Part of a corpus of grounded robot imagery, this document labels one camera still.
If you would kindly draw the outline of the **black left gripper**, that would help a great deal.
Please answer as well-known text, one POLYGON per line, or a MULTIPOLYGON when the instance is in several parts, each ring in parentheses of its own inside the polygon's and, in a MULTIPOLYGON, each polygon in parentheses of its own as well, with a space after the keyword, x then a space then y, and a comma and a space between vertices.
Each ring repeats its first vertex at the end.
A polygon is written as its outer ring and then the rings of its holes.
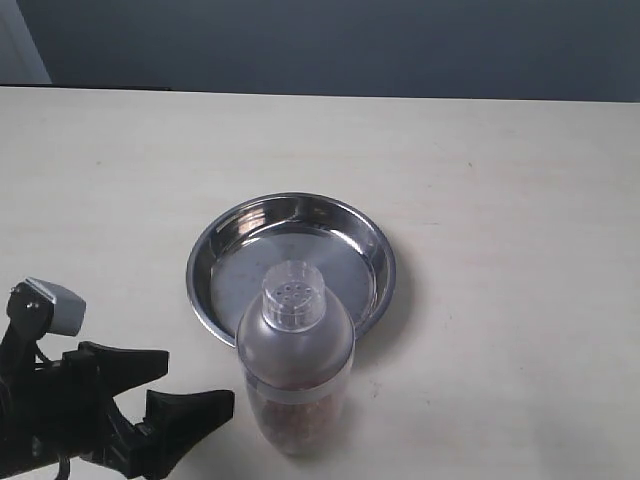
POLYGON ((168 373, 165 350, 120 349, 83 341, 58 361, 37 366, 30 350, 1 367, 1 476, 86 461, 128 479, 162 479, 201 440, 233 418, 235 394, 149 390, 133 424, 115 396, 168 373))

